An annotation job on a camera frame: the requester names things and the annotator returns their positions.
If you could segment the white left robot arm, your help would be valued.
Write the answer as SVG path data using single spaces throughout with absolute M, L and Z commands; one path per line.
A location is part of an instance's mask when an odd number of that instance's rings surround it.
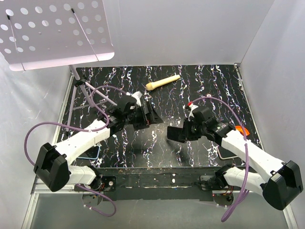
M 54 146 L 45 143 L 40 148 L 34 173 L 52 192 L 59 191 L 65 185 L 77 184 L 96 191 L 101 187 L 102 174 L 93 166 L 74 166 L 73 161 L 97 143 L 123 130 L 126 125 L 133 125 L 137 131 L 162 122 L 150 102 L 142 105 L 139 98 L 125 95 L 116 106 L 106 110 L 105 117 L 95 119 L 83 132 Z

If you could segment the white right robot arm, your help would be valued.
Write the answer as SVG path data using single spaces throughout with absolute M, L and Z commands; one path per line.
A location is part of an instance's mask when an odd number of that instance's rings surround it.
M 207 107 L 191 105 L 189 117 L 181 128 L 167 128 L 167 138 L 176 142 L 186 143 L 201 137 L 235 154 L 254 170 L 249 172 L 235 165 L 225 165 L 213 177 L 201 180 L 202 188 L 225 190 L 230 186 L 244 187 L 261 195 L 277 210 L 285 209 L 304 190 L 297 163 L 292 160 L 284 162 L 266 153 L 250 140 L 244 139 L 231 124 L 217 121 Z

